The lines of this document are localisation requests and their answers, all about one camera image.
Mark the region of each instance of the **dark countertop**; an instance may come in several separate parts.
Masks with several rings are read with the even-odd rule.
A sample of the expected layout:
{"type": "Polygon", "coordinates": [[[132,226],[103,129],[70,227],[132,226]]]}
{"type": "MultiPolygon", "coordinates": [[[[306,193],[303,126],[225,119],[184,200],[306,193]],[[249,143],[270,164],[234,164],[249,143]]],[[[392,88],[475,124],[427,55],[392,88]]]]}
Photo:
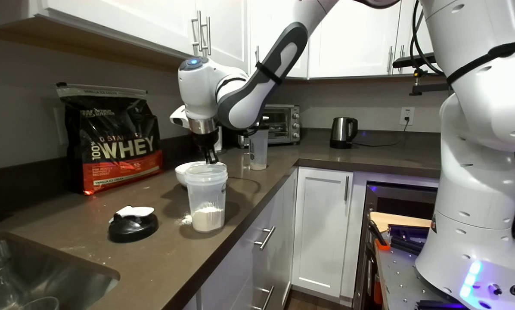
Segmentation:
{"type": "Polygon", "coordinates": [[[244,229],[256,219],[294,165],[337,170],[365,170],[402,176],[439,176],[439,136],[361,131],[356,141],[389,146],[328,148],[328,131],[308,131],[296,146],[270,146],[268,169],[241,167],[244,150],[227,150],[227,212],[223,229],[210,234],[182,226],[187,193],[173,170],[98,193],[63,193],[37,200],[27,210],[0,222],[11,232],[65,251],[120,274],[118,286],[92,308],[179,308],[211,274],[244,229]],[[108,219],[123,205],[148,205],[158,217],[158,231],[127,245],[106,239],[108,219]]]}

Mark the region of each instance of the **backsplash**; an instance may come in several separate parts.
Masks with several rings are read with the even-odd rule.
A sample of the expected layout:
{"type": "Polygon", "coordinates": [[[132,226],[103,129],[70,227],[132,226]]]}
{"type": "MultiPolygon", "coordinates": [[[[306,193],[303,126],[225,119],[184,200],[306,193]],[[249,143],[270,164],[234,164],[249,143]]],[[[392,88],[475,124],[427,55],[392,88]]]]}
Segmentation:
{"type": "MultiPolygon", "coordinates": [[[[180,105],[175,69],[153,71],[56,50],[0,41],[0,167],[61,158],[67,146],[55,83],[87,83],[148,90],[163,139],[185,131],[168,122],[180,105]]],[[[303,127],[330,127],[351,115],[361,129],[399,131],[399,107],[415,107],[408,131],[437,133],[446,93],[408,96],[409,79],[285,81],[266,102],[301,105],[303,127]]]]}

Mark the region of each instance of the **electric kettle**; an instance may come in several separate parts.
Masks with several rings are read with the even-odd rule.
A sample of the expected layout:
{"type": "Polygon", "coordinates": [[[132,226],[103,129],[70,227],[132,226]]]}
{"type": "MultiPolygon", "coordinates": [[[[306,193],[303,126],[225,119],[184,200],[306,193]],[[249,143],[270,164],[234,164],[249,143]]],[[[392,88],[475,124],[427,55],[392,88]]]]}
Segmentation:
{"type": "Polygon", "coordinates": [[[332,148],[349,148],[351,139],[358,133],[358,121],[353,117],[334,117],[330,126],[328,146],[332,148]]]}

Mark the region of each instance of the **kitchen sink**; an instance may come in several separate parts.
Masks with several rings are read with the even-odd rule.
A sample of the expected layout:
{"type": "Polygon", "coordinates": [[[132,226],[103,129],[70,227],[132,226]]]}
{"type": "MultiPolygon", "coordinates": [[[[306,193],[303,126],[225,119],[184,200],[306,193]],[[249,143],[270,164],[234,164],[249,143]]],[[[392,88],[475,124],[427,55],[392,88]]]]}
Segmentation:
{"type": "Polygon", "coordinates": [[[41,296],[58,308],[89,308],[118,284],[118,272],[15,234],[0,234],[0,308],[41,296]]]}

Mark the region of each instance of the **whey protein bag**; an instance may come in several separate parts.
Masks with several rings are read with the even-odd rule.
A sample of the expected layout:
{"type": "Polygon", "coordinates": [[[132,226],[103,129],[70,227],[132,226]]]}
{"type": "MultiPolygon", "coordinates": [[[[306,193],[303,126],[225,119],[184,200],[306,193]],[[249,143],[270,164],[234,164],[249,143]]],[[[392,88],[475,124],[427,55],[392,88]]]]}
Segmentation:
{"type": "Polygon", "coordinates": [[[58,83],[56,95],[75,191],[92,195],[160,170],[158,124],[144,90],[58,83]]]}

